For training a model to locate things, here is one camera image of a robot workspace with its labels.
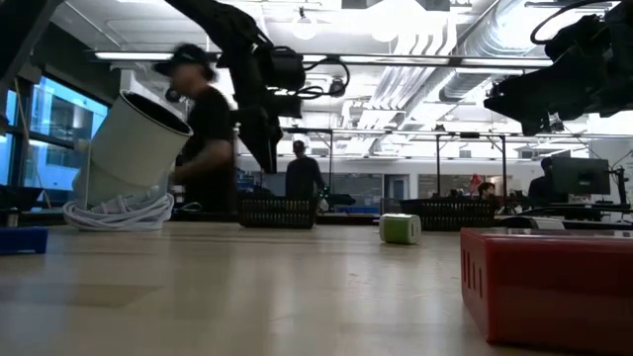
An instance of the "person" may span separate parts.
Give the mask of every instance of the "person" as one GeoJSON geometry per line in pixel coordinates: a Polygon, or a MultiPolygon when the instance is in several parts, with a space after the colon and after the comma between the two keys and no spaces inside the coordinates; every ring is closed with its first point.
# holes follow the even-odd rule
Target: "person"
{"type": "Polygon", "coordinates": [[[543,207],[553,203],[568,203],[567,194],[558,193],[554,190],[554,176],[552,173],[552,158],[545,157],[541,160],[541,168],[544,175],[533,179],[527,197],[530,203],[536,207],[543,207]]]}
{"type": "Polygon", "coordinates": [[[316,195],[315,184],[323,190],[325,182],[320,175],[317,161],[306,156],[306,145],[303,141],[294,141],[293,151],[297,159],[290,162],[286,169],[286,197],[310,199],[316,195]]]}
{"type": "Polygon", "coordinates": [[[172,182],[185,187],[185,203],[199,203],[205,212],[231,214],[236,195],[233,127],[230,106],[218,89],[206,53],[195,44],[181,44],[172,57],[154,65],[169,76],[173,90],[194,101],[187,124],[193,135],[182,150],[184,163],[172,182]]]}
{"type": "Polygon", "coordinates": [[[490,182],[484,182],[477,187],[479,191],[479,199],[491,200],[495,198],[495,184],[490,182]]]}

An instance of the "ceiling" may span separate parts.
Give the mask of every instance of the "ceiling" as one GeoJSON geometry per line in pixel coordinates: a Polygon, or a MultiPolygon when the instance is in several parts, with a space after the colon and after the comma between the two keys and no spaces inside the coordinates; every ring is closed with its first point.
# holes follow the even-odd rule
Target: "ceiling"
{"type": "MultiPolygon", "coordinates": [[[[493,2],[471,0],[465,7],[467,0],[454,0],[451,9],[460,11],[451,12],[426,11],[415,0],[368,0],[374,5],[366,9],[345,9],[350,2],[341,0],[228,3],[253,17],[275,45],[302,53],[540,55],[542,49],[529,43],[529,33],[555,10],[525,8],[525,0],[499,0],[482,23],[472,27],[493,2]],[[306,18],[301,21],[300,6],[306,9],[306,18]]],[[[561,19],[548,34],[577,17],[561,19]]],[[[96,50],[170,51],[188,42],[219,51],[196,23],[162,0],[67,0],[52,20],[96,50]]],[[[148,63],[113,65],[133,70],[136,79],[157,95],[162,96],[167,87],[165,79],[152,72],[148,63]]],[[[283,124],[416,131],[430,131],[441,124],[455,131],[520,132],[518,123],[482,107],[487,88],[493,80],[508,74],[504,71],[473,73],[452,68],[363,65],[351,65],[349,69],[351,81],[343,98],[307,101],[303,120],[284,119],[283,124]]],[[[321,66],[309,72],[308,80],[327,88],[333,77],[342,76],[341,68],[321,66]]],[[[227,96],[232,94],[226,71],[220,71],[216,85],[227,96]]],[[[575,132],[583,130],[583,121],[570,127],[574,125],[578,126],[575,132]]],[[[416,144],[410,138],[393,143],[354,135],[338,136],[336,140],[341,141],[336,145],[341,152],[347,152],[347,142],[352,140],[365,141],[362,145],[372,152],[380,146],[376,141],[395,145],[396,152],[416,144]]]]}

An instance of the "red plastic case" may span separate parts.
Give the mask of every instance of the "red plastic case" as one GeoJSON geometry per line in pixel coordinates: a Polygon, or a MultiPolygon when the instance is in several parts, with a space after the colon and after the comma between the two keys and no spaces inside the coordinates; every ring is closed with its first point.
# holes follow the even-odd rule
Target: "red plastic case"
{"type": "Polygon", "coordinates": [[[463,228],[462,296],[488,342],[633,355],[633,233],[463,228]]]}

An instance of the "table surface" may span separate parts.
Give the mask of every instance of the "table surface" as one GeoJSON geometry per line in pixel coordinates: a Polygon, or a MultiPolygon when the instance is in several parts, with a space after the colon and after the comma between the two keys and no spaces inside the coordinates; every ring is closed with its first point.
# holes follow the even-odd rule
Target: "table surface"
{"type": "Polygon", "coordinates": [[[2,355],[550,355],[488,345],[462,303],[457,233],[376,227],[50,230],[0,257],[2,355]]]}

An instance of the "wire basket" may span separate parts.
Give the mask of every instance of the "wire basket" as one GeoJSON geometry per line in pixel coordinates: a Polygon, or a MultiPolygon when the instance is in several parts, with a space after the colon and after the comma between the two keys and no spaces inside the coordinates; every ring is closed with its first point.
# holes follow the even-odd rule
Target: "wire basket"
{"type": "Polygon", "coordinates": [[[419,216],[427,231],[459,231],[495,224],[495,205],[487,201],[412,199],[400,201],[403,213],[419,216]]]}
{"type": "Polygon", "coordinates": [[[317,198],[242,195],[237,202],[237,218],[244,227],[312,228],[317,207],[317,198]]]}

